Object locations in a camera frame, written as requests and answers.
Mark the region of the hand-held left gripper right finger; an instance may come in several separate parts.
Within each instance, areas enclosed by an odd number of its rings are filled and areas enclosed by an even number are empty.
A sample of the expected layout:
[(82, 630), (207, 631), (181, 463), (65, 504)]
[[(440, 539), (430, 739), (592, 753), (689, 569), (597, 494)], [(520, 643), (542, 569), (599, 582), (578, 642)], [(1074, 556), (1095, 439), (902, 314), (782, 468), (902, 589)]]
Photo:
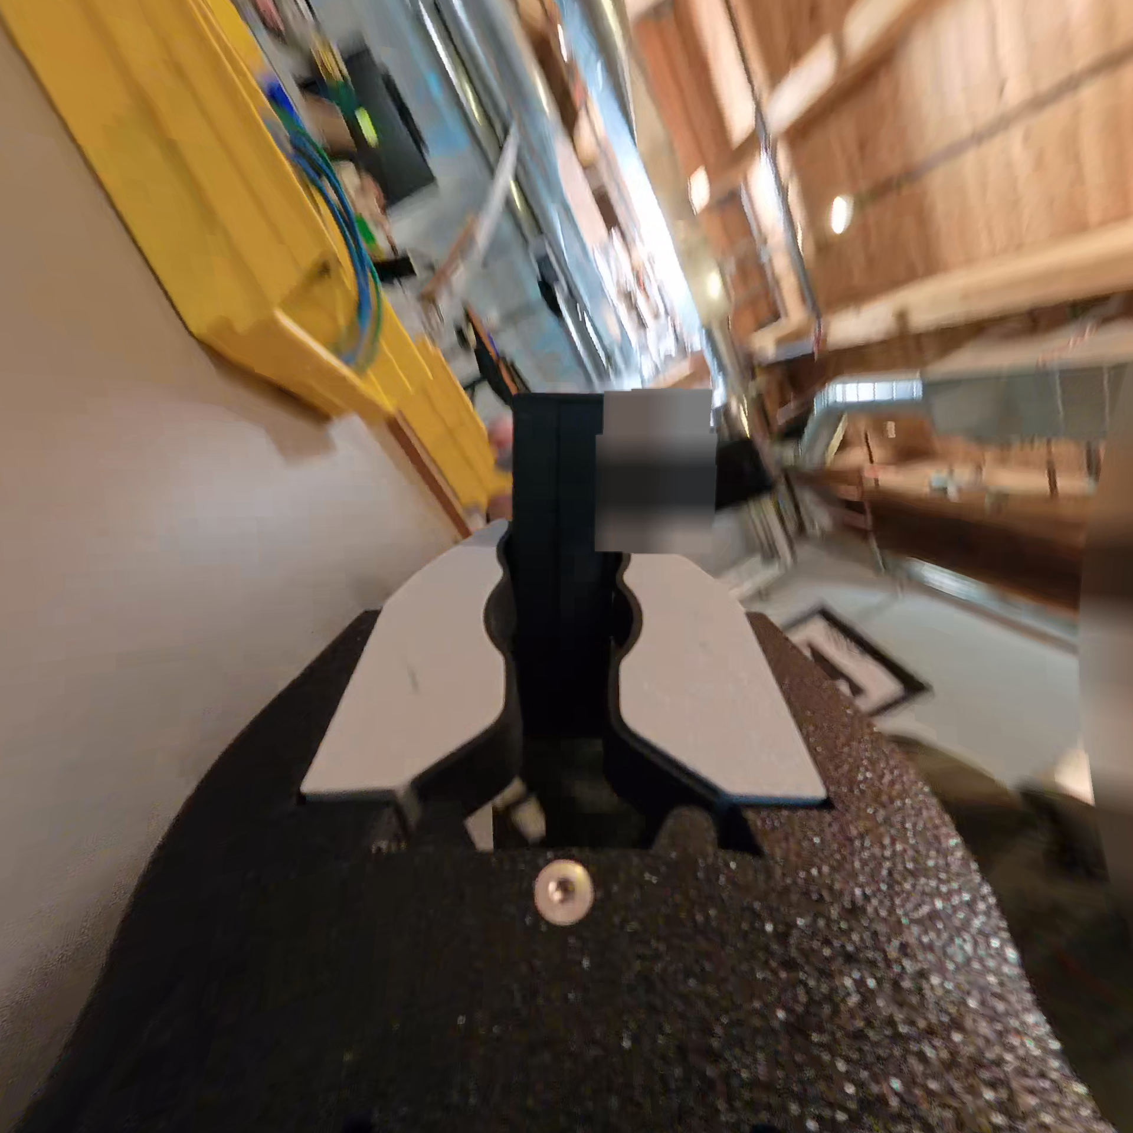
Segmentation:
[(830, 798), (746, 611), (677, 554), (626, 557), (613, 596), (604, 772), (660, 829), (707, 814), (718, 844), (754, 849), (748, 812)]

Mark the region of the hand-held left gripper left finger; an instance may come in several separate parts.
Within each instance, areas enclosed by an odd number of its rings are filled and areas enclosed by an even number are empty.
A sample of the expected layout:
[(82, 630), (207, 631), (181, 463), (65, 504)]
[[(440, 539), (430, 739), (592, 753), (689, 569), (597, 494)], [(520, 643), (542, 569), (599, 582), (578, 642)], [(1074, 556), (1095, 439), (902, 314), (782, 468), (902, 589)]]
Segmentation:
[(493, 522), (428, 563), (380, 611), (301, 786), (312, 803), (480, 813), (519, 777), (516, 610)]

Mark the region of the black ethernet port block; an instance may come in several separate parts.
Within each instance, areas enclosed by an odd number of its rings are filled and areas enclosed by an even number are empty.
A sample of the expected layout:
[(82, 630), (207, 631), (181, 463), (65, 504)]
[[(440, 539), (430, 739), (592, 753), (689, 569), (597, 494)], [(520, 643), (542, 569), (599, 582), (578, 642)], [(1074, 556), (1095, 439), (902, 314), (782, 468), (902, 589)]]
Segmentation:
[(619, 559), (597, 549), (600, 394), (531, 394), (514, 405), (513, 520), (505, 557), (527, 732), (592, 740), (608, 719)]

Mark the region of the yellow plastic bin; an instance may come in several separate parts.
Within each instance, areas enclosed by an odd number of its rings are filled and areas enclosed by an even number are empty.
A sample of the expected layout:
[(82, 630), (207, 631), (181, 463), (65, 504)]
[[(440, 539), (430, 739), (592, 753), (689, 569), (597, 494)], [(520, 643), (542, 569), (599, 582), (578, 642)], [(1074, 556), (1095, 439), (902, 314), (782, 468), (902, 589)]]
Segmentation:
[(393, 308), (333, 160), (233, 3), (3, 3), (8, 35), (187, 330), (410, 462), (461, 537), (506, 490), (440, 348)]

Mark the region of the black-framed white sign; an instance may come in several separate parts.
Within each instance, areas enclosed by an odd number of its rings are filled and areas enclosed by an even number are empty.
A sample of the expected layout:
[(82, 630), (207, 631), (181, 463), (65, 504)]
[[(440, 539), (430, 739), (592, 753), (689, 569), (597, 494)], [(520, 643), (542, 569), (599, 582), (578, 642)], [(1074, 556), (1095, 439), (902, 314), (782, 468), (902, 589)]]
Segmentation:
[(932, 685), (828, 606), (817, 606), (781, 631), (866, 716), (879, 719), (931, 695)]

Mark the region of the black screen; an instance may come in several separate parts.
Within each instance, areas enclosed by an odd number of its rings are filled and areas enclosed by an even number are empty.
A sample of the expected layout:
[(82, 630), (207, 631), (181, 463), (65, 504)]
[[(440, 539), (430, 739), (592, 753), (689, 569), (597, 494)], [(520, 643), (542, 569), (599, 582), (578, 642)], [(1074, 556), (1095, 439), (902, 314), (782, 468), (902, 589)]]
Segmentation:
[(354, 130), (362, 166), (386, 206), (400, 206), (436, 184), (426, 137), (395, 78), (370, 50), (348, 53), (346, 65), (363, 114)]

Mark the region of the round metal elbow duct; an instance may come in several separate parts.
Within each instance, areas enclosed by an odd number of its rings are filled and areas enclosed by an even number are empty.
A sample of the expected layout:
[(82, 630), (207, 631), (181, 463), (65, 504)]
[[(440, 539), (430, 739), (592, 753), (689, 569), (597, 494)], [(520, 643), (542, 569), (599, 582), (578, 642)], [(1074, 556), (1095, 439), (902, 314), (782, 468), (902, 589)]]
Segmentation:
[(919, 371), (849, 375), (818, 391), (802, 433), (796, 468), (814, 471), (827, 465), (835, 434), (854, 415), (928, 418), (924, 381)]

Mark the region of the rectangular metal duct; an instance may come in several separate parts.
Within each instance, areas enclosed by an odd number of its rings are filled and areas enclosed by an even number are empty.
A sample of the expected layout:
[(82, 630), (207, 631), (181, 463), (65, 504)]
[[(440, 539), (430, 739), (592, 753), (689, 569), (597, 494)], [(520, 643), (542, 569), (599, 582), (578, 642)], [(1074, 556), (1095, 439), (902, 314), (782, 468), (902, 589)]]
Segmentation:
[(1110, 432), (1126, 365), (1069, 370), (923, 374), (934, 431), (987, 443), (1100, 442)]

